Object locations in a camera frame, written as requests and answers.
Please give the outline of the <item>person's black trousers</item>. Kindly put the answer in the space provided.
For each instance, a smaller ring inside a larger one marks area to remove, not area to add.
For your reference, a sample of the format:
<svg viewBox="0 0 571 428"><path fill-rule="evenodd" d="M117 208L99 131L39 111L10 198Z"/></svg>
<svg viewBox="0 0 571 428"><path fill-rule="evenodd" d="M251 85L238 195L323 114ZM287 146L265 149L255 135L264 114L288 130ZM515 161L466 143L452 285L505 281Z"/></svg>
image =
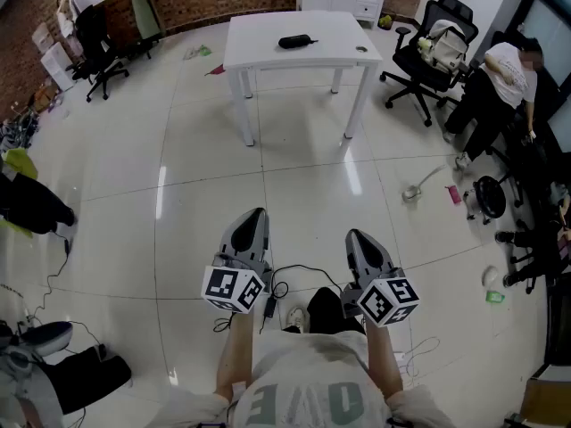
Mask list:
<svg viewBox="0 0 571 428"><path fill-rule="evenodd" d="M348 331L365 333L356 318L344 317L341 300L329 287L321 287L316 291L307 306L307 312L309 333L337 334Z"/></svg>

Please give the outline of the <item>white storage box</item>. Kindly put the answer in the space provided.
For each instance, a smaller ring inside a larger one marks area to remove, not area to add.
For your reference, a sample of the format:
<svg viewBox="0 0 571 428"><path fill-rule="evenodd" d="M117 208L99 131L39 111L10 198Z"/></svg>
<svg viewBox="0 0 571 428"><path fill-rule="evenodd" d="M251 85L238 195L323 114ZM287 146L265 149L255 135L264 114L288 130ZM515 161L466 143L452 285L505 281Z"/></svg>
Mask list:
<svg viewBox="0 0 571 428"><path fill-rule="evenodd" d="M62 91L74 87L75 81L72 78L72 72L68 70L72 61L60 43L55 43L47 49L41 58L41 63Z"/></svg>

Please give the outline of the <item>clear tape roll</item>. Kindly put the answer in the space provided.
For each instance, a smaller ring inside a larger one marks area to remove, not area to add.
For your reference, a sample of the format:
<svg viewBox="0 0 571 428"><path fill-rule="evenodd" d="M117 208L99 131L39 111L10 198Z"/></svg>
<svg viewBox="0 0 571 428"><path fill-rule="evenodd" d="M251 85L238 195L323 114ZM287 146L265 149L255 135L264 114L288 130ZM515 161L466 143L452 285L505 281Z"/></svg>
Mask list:
<svg viewBox="0 0 571 428"><path fill-rule="evenodd" d="M414 202L416 201L421 195L422 195L422 190L421 187L422 185L431 177L433 177L434 175L438 174L439 172L441 172L443 169L445 169L446 166L445 165L441 165L438 166L437 168L433 169L431 172L429 172L424 178L422 178L417 184L415 185L409 185L408 187L405 188L405 190L401 193L401 197L402 200L404 202Z"/></svg>

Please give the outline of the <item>white table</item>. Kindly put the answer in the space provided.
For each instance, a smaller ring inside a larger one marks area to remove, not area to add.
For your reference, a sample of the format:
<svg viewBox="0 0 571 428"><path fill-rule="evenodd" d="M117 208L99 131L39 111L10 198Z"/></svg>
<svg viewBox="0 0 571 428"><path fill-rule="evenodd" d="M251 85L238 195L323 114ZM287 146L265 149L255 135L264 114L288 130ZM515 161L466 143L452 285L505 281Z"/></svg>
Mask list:
<svg viewBox="0 0 571 428"><path fill-rule="evenodd" d="M282 37L307 34L317 43L300 49L278 46ZM360 53L356 46L368 51ZM344 70L363 69L358 93L344 130L353 138L373 88L382 57L361 25L348 12L267 12L233 17L228 28L223 66L236 109L236 121L244 144L254 145L245 100L252 96L251 70L332 69L331 90L335 94Z"/></svg>

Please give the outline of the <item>black pouch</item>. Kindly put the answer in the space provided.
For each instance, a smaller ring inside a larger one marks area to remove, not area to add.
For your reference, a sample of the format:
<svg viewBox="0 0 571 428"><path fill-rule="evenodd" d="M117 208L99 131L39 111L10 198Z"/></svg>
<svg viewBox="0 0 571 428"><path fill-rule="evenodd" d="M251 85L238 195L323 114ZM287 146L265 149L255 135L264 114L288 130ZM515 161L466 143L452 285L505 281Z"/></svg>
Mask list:
<svg viewBox="0 0 571 428"><path fill-rule="evenodd" d="M290 36L290 37L282 37L278 40L278 46L282 49L292 50L292 49L300 49L308 45L312 45L317 43L317 40L312 39L307 34Z"/></svg>

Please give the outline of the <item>person's left white shoe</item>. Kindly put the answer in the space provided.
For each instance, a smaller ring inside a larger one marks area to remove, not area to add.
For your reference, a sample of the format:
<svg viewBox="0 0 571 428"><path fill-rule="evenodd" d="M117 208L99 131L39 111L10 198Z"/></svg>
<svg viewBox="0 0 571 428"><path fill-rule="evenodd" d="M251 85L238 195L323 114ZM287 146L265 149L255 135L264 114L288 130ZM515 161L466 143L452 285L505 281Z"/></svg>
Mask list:
<svg viewBox="0 0 571 428"><path fill-rule="evenodd" d="M308 314L303 307L294 307L287 314L285 332L304 333L308 327Z"/></svg>

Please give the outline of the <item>green hanging cloth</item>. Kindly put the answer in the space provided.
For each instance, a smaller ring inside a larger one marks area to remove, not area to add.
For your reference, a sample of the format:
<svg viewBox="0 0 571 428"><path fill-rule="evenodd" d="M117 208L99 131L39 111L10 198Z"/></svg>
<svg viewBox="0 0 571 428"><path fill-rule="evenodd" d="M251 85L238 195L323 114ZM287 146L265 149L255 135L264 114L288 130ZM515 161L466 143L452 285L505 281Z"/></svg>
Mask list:
<svg viewBox="0 0 571 428"><path fill-rule="evenodd" d="M157 21L151 0L131 0L131 3L141 38L146 40L160 35L160 24Z"/></svg>

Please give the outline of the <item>black office chair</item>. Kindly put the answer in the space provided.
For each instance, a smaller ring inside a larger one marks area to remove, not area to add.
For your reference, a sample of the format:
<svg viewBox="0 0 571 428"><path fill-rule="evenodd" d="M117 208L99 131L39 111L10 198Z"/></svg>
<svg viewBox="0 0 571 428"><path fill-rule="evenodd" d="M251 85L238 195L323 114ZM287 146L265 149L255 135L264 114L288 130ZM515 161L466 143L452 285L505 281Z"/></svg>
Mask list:
<svg viewBox="0 0 571 428"><path fill-rule="evenodd" d="M91 95L101 87L103 99L107 100L107 84L110 78L129 77L119 57L119 51L108 35L103 8L89 5L76 19L76 35L83 48L82 59L67 68L72 72L72 79L87 79L92 84L86 95L91 102Z"/></svg>
<svg viewBox="0 0 571 428"><path fill-rule="evenodd" d="M459 81L466 79L470 72L466 56L459 69L453 74L434 69L422 60L417 49L417 41L420 37L427 36L433 24L438 20L456 23L463 31L468 47L479 33L473 22L472 9L460 0L430 0L426 3L424 18L417 34L407 44L404 44L403 40L410 33L410 30L404 27L396 30L398 40L393 54L393 62L407 76L402 78L388 71L382 72L379 76L379 80L382 82L391 78L404 85L400 92L386 99L385 107L391 109L394 101L405 95L413 95L417 98L426 115L424 121L426 127L432 125L432 118L425 98L431 97L436 100L436 105L439 108L443 107L450 101L450 98L443 94L454 88Z"/></svg>

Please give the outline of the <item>person's right forearm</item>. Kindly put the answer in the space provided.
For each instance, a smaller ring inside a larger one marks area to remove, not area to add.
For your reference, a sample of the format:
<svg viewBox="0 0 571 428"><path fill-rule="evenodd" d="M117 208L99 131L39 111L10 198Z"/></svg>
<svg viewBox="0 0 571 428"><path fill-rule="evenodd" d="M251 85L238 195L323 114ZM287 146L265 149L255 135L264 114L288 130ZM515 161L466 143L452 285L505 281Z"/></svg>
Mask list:
<svg viewBox="0 0 571 428"><path fill-rule="evenodd" d="M385 399L403 390L400 368L393 353L389 331L365 322L368 344L368 374Z"/></svg>

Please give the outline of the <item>beige backpack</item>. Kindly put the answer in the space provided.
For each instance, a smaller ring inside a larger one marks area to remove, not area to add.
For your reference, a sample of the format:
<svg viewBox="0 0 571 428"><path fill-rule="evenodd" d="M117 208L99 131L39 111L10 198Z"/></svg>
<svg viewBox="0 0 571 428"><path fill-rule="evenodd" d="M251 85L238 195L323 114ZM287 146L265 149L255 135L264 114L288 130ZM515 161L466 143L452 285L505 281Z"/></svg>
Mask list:
<svg viewBox="0 0 571 428"><path fill-rule="evenodd" d="M455 73L468 50L462 29L452 21L438 20L425 37L432 40L433 48L429 55L420 53L422 60L434 69Z"/></svg>

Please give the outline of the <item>black round stool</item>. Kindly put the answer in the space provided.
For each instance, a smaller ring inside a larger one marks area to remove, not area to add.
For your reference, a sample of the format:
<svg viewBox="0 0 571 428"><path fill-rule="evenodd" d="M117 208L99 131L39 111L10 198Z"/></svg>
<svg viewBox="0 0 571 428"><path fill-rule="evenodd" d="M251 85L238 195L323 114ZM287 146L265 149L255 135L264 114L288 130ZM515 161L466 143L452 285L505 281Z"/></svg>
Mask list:
<svg viewBox="0 0 571 428"><path fill-rule="evenodd" d="M467 220L482 219L487 225L500 218L507 206L501 183L489 176L482 176L472 183L462 195L467 207Z"/></svg>

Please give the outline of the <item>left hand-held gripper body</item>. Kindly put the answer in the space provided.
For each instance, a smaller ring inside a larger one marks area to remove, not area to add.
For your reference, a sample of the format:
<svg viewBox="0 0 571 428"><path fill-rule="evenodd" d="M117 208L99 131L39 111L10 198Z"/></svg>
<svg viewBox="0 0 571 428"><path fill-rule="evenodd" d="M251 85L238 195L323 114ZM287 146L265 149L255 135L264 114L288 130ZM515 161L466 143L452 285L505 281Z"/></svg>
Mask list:
<svg viewBox="0 0 571 428"><path fill-rule="evenodd" d="M263 292L269 291L272 268L266 261L241 261L217 253L204 270L201 296L217 309L248 314Z"/></svg>

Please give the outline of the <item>cardboard box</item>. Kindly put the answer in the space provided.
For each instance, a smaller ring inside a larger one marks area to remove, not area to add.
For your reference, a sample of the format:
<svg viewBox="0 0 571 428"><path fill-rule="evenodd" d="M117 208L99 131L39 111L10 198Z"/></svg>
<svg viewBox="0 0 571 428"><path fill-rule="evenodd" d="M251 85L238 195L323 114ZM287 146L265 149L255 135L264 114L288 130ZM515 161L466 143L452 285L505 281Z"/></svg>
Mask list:
<svg viewBox="0 0 571 428"><path fill-rule="evenodd" d="M571 428L571 382L529 379L520 415L531 423Z"/></svg>

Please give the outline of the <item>black floor bag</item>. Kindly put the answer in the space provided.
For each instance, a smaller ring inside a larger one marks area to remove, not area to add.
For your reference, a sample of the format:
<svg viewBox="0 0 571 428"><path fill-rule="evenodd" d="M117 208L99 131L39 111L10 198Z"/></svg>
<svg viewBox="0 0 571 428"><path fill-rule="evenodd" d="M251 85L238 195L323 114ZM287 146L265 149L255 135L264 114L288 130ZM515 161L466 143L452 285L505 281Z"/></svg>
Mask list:
<svg viewBox="0 0 571 428"><path fill-rule="evenodd" d="M126 361L103 344L72 354L55 365L40 365L54 387L64 415L105 398L132 378Z"/></svg>

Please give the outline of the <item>operator in grey clothing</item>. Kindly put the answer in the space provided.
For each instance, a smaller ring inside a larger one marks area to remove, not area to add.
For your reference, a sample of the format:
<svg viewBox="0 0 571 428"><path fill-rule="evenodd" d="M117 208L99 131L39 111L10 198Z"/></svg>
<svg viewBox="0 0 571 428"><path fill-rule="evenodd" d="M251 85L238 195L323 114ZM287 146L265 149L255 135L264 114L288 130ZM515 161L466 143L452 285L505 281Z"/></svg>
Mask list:
<svg viewBox="0 0 571 428"><path fill-rule="evenodd" d="M455 428L425 386L384 397L361 333L274 331L260 350L252 384L234 401L175 389L146 428Z"/></svg>

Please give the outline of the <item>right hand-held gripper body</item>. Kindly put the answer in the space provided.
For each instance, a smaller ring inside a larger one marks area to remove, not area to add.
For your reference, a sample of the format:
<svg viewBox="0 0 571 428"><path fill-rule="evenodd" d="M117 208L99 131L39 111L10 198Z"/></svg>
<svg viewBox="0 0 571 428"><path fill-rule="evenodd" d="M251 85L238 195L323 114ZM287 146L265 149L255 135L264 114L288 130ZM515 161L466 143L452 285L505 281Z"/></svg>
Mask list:
<svg viewBox="0 0 571 428"><path fill-rule="evenodd" d="M403 322L420 304L416 289L405 276L381 275L348 284L340 299L346 318L362 315L376 327Z"/></svg>

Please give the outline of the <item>person's left forearm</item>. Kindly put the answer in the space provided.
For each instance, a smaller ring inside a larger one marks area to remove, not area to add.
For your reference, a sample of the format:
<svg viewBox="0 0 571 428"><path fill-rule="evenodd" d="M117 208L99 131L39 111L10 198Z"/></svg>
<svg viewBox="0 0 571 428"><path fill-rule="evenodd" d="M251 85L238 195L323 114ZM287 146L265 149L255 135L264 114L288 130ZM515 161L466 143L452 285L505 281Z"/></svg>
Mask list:
<svg viewBox="0 0 571 428"><path fill-rule="evenodd" d="M236 314L230 324L228 337L219 359L215 394L227 401L234 396L235 384L252 383L254 311Z"/></svg>

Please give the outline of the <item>white and navy device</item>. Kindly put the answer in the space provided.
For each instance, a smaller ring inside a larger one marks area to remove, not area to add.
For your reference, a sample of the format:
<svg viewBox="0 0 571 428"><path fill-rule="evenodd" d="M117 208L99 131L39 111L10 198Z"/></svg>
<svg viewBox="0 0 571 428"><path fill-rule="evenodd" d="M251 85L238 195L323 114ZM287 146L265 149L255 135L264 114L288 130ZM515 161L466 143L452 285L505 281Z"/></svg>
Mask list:
<svg viewBox="0 0 571 428"><path fill-rule="evenodd" d="M66 349L70 344L72 335L72 324L66 321L58 321L29 328L21 334L21 341L35 354L43 358Z"/></svg>

